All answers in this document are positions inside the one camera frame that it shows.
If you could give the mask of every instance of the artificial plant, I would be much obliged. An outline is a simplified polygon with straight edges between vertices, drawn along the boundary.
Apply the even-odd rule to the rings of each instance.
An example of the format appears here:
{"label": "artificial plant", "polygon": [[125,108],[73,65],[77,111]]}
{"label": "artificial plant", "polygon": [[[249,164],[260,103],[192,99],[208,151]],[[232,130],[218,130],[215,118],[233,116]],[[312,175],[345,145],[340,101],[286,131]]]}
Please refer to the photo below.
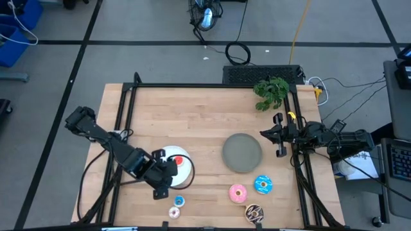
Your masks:
{"label": "artificial plant", "polygon": [[256,103],[256,109],[266,111],[272,103],[273,109],[279,108],[289,89],[288,83],[282,78],[271,77],[268,80],[261,80],[255,84],[254,92],[264,98],[264,101]]}

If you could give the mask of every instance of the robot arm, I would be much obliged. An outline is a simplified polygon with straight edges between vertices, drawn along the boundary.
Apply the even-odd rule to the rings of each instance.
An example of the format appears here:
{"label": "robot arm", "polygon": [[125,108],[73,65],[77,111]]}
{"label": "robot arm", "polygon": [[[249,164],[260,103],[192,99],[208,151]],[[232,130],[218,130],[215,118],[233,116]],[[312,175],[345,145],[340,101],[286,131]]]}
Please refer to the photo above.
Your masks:
{"label": "robot arm", "polygon": [[316,148],[327,147],[332,162],[340,160],[336,152],[338,147],[339,153],[344,158],[355,155],[360,151],[371,151],[374,148],[370,133],[365,130],[341,132],[344,126],[339,124],[340,121],[337,121],[330,129],[322,123],[310,121],[305,124],[304,128],[298,130],[294,123],[289,123],[283,127],[281,125],[283,120],[281,113],[276,114],[273,120],[275,126],[260,132],[260,134],[273,144],[279,145],[282,155],[277,152],[277,157],[286,155],[283,142],[294,143],[300,151],[308,153],[313,153]]}
{"label": "robot arm", "polygon": [[174,160],[162,161],[164,150],[156,150],[149,155],[141,148],[132,147],[121,140],[115,132],[106,132],[96,124],[94,111],[78,107],[67,119],[66,128],[73,134],[97,141],[114,156],[116,162],[136,180],[144,180],[154,188],[155,200],[168,197],[168,187],[177,175]]}

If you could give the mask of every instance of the wooden table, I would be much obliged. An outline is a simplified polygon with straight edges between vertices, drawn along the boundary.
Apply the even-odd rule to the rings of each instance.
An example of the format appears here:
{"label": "wooden table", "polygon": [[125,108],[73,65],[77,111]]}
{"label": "wooden table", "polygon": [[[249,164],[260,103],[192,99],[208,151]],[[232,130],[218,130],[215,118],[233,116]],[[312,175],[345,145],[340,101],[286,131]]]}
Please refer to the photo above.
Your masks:
{"label": "wooden table", "polygon": [[[114,127],[121,86],[107,84],[105,87],[97,123],[106,130]],[[298,86],[297,89],[302,115],[308,121],[320,121],[312,87]],[[153,200],[152,188],[144,182],[121,186],[115,225],[158,227],[163,221],[169,221],[171,227],[254,228],[244,218],[244,210],[246,205],[257,203],[263,206],[265,213],[264,228],[303,228],[295,171],[290,165],[291,147],[286,145],[286,157],[276,158],[277,146],[259,134],[273,126],[274,114],[285,113],[284,106],[258,112],[254,108],[258,101],[252,89],[138,88],[131,124],[134,134],[128,143],[147,152],[168,145],[180,146],[191,155],[196,176],[190,188],[170,190],[170,197],[163,200]],[[226,138],[240,132],[256,138],[263,149],[262,163],[247,174],[231,171],[222,160]],[[100,151],[99,144],[91,144],[87,163]],[[82,214],[100,194],[106,163],[107,155],[97,160],[85,177]],[[311,155],[311,165],[319,198],[337,221],[344,223],[329,160]],[[272,179],[274,190],[270,194],[261,195],[254,190],[254,179],[258,175]],[[129,180],[132,178],[123,174],[122,181]],[[245,203],[230,201],[228,189],[232,184],[247,187],[249,197]],[[180,218],[172,220],[168,210],[178,194],[185,197],[186,204],[181,208]],[[310,221],[315,224],[311,200],[306,197]],[[106,201],[103,220],[107,220],[110,201],[111,196]]]}

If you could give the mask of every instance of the blue donut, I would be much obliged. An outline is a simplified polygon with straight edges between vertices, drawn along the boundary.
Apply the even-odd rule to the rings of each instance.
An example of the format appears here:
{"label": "blue donut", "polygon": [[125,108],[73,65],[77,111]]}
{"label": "blue donut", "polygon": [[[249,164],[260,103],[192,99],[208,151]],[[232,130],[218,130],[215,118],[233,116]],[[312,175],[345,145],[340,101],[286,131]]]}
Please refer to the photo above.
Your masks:
{"label": "blue donut", "polygon": [[254,188],[258,193],[268,194],[272,190],[271,179],[266,175],[260,175],[254,181]]}
{"label": "blue donut", "polygon": [[185,204],[185,199],[182,196],[176,196],[174,199],[174,206],[181,208]]}

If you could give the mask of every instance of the gray plate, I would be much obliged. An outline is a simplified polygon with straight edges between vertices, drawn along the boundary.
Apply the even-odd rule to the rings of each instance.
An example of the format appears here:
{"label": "gray plate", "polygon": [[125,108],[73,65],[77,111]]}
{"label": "gray plate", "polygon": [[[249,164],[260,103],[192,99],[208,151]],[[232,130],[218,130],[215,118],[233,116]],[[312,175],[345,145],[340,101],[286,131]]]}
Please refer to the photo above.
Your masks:
{"label": "gray plate", "polygon": [[233,171],[248,173],[261,163],[262,158],[261,146],[251,135],[237,133],[230,136],[224,143],[223,160],[225,165]]}

